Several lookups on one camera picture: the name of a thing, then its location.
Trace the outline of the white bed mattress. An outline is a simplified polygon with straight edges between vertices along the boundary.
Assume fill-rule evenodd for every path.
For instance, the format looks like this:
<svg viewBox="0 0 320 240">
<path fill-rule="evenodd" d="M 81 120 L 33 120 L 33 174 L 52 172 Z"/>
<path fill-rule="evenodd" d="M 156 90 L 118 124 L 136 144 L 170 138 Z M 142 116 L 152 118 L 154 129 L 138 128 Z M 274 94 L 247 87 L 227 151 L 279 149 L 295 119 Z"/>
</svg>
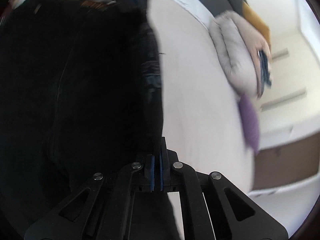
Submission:
<svg viewBox="0 0 320 240">
<path fill-rule="evenodd" d="M 149 0 L 148 15 L 161 54 L 167 147 L 195 170 L 219 171 L 251 191 L 254 154 L 208 31 L 212 14 L 199 0 Z"/>
</svg>

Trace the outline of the yellow pillow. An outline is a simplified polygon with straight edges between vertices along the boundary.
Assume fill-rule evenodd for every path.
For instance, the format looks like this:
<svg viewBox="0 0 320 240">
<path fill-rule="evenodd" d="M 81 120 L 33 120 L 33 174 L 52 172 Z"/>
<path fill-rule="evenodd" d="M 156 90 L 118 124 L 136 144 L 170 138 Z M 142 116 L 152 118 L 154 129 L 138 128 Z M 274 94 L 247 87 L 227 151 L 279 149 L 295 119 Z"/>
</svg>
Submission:
<svg viewBox="0 0 320 240">
<path fill-rule="evenodd" d="M 261 33 L 268 45 L 271 44 L 271 32 L 264 20 L 245 2 L 242 1 L 243 17 Z"/>
</svg>

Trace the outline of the folded blue jeans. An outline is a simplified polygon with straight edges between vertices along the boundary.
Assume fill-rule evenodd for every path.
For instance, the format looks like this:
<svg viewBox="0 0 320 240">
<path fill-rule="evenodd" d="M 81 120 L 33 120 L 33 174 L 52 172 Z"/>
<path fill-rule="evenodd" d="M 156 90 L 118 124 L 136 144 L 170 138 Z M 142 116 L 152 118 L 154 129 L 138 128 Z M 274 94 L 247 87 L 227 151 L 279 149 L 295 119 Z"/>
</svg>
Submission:
<svg viewBox="0 0 320 240">
<path fill-rule="evenodd" d="M 260 60 L 260 79 L 261 79 L 261 88 L 260 88 L 260 96 L 262 97 L 264 93 L 265 86 L 271 87 L 272 80 L 271 74 L 268 67 L 268 59 L 263 50 L 259 51 L 259 60 Z"/>
</svg>

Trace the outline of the black denim pants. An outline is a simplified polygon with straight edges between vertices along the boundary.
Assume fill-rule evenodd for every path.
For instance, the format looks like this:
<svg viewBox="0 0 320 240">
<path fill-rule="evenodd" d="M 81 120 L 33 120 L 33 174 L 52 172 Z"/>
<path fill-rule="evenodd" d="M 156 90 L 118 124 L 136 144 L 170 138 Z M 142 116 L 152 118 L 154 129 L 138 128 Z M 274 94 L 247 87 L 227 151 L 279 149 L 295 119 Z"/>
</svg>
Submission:
<svg viewBox="0 0 320 240">
<path fill-rule="evenodd" d="M 148 3 L 25 0 L 1 26 L 1 239 L 22 239 L 93 174 L 159 153 Z"/>
</svg>

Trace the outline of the cream wardrobe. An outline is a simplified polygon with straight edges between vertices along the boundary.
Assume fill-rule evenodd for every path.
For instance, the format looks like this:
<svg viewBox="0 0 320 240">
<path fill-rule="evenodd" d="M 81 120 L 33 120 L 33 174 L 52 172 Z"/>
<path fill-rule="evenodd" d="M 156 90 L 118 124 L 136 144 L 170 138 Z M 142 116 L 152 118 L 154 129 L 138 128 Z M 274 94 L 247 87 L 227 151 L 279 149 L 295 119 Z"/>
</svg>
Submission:
<svg viewBox="0 0 320 240">
<path fill-rule="evenodd" d="M 319 4 L 246 0 L 271 34 L 271 87 L 254 104 L 260 153 L 254 191 L 271 191 L 319 173 Z"/>
</svg>

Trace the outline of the purple pillow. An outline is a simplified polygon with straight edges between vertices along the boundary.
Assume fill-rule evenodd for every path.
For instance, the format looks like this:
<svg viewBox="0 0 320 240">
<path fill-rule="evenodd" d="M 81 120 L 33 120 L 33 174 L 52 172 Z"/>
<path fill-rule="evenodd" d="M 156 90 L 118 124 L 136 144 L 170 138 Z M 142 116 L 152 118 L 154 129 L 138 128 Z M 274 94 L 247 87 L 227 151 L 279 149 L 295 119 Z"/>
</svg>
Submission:
<svg viewBox="0 0 320 240">
<path fill-rule="evenodd" d="M 258 115 L 247 94 L 242 94 L 238 106 L 246 144 L 253 150 L 254 154 L 257 155 L 259 153 L 260 143 Z"/>
</svg>

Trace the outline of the folded grey duvet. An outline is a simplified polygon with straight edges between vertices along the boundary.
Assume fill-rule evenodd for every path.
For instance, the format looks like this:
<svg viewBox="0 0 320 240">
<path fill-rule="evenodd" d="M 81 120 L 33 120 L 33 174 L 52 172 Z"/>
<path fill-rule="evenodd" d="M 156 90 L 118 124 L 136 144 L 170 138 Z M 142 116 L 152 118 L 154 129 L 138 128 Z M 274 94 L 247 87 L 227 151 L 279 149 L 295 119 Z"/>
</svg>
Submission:
<svg viewBox="0 0 320 240">
<path fill-rule="evenodd" d="M 260 98 L 264 92 L 261 61 L 271 58 L 263 35 L 234 11 L 212 20 L 209 34 L 228 82 L 238 94 Z"/>
</svg>

